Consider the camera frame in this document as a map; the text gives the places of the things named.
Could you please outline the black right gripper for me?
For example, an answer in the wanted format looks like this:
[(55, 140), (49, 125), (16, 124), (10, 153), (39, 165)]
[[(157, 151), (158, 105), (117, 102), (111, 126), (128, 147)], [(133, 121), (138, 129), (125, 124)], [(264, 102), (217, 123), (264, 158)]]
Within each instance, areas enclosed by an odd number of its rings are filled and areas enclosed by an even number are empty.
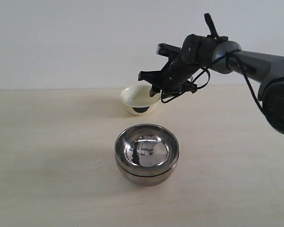
[(161, 70), (140, 71), (138, 81), (146, 81), (152, 84), (149, 96), (154, 97), (160, 92), (177, 93), (182, 85), (201, 68), (200, 64), (187, 64), (178, 55), (173, 61), (169, 61)]

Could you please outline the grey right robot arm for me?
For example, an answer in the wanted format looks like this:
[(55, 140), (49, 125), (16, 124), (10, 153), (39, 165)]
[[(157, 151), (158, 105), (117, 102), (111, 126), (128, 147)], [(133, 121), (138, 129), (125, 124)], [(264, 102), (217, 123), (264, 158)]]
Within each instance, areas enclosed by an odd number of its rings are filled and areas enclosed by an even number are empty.
[(159, 44), (157, 54), (168, 58), (164, 67), (138, 75), (140, 81), (151, 84), (150, 96), (160, 94), (162, 102), (168, 102), (199, 90), (196, 80), (204, 73), (236, 72), (247, 83), (259, 83), (258, 92), (252, 93), (252, 97), (269, 124), (284, 134), (283, 56), (244, 51), (225, 36), (194, 34), (186, 37), (182, 47)]

